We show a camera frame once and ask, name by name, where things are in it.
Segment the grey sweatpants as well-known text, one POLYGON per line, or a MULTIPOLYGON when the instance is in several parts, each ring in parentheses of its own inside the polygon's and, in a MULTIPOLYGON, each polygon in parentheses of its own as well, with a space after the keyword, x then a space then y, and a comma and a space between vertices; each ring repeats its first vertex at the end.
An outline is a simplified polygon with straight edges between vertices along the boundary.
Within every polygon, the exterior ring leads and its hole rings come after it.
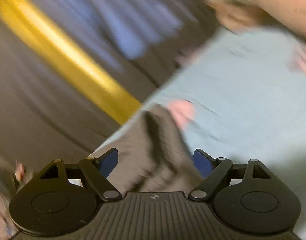
POLYGON ((203 180, 171 113, 161 105, 142 112, 108 148, 116 148, 119 153, 108 180, 122 194, 188 194, 203 180))

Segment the light blue bed sheet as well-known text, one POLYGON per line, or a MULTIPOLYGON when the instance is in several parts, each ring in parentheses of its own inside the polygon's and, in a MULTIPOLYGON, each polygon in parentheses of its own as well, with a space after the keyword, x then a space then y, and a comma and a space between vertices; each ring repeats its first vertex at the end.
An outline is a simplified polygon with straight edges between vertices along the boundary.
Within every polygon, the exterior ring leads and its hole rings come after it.
POLYGON ((295 233, 306 239, 306 79, 291 67, 297 39, 286 30, 220 30, 189 67, 144 108, 186 99, 190 148, 235 161, 261 159, 301 202, 295 233))

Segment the yellow curtain strip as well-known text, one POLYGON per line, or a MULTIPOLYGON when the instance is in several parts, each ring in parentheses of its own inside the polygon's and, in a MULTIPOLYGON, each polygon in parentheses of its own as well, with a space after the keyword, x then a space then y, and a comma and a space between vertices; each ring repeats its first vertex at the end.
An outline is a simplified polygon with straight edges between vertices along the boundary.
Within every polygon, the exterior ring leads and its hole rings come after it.
POLYGON ((0 20, 83 96, 122 125, 141 107, 30 0, 0 0, 0 20))

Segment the pink plush toy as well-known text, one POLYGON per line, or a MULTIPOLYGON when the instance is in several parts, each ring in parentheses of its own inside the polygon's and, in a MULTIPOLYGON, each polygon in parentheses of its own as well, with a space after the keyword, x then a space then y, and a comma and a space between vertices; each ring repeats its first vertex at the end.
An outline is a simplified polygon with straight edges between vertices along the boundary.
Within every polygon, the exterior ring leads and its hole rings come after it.
POLYGON ((222 26, 237 32, 272 17, 306 39, 306 0, 204 0, 222 26))

